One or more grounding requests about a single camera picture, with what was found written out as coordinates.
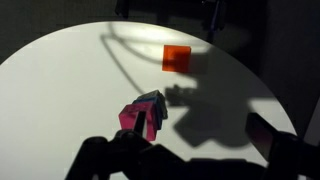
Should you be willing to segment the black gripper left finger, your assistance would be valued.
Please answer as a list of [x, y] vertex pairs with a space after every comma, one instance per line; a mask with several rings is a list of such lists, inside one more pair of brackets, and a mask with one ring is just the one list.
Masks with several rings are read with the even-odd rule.
[[186, 162], [164, 146], [149, 143], [142, 136], [145, 127], [146, 113], [140, 111], [134, 127], [119, 130], [113, 140], [87, 138], [65, 180], [109, 180], [117, 172], [129, 180], [179, 178]]

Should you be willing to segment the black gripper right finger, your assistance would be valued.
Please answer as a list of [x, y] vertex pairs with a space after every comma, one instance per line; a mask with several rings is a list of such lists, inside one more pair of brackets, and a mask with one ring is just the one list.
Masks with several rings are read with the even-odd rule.
[[263, 180], [297, 180], [299, 175], [320, 180], [320, 146], [278, 131], [257, 113], [249, 113], [245, 132], [268, 162]]

